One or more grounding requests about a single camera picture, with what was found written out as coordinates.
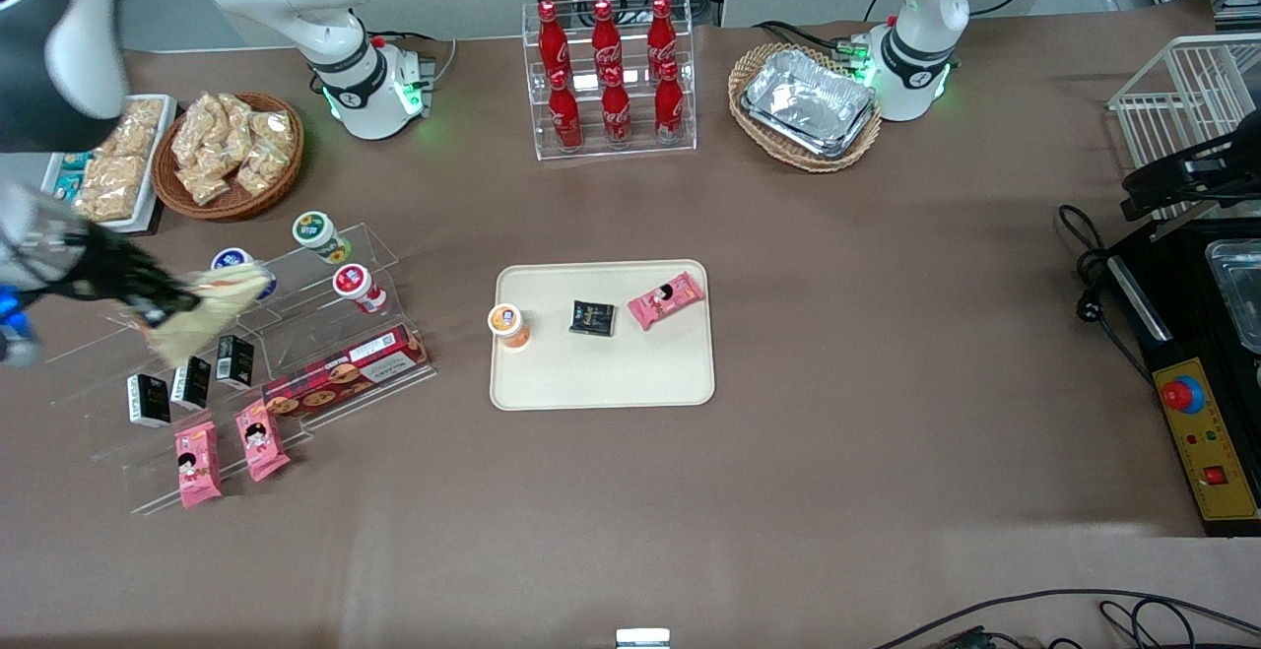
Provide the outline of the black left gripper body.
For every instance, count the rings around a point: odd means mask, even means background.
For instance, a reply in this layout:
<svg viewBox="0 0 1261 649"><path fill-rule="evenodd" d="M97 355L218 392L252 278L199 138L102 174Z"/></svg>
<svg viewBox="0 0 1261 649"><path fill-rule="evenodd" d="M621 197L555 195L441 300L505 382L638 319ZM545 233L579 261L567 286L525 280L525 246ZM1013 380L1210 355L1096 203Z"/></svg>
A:
<svg viewBox="0 0 1261 649"><path fill-rule="evenodd" d="M1242 127L1232 142L1211 154L1211 174L1204 178L1204 197L1216 200L1260 199L1260 134Z"/></svg>

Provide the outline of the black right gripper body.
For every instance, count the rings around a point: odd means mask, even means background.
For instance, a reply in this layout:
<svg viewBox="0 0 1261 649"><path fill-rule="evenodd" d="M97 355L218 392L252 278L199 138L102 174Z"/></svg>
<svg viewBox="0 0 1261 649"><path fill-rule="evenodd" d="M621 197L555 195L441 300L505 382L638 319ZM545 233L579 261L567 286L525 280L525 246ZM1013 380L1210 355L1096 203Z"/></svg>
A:
<svg viewBox="0 0 1261 649"><path fill-rule="evenodd" d="M124 234L79 221L39 226L42 295L76 300L116 300L131 306L153 271L153 255Z"/></svg>

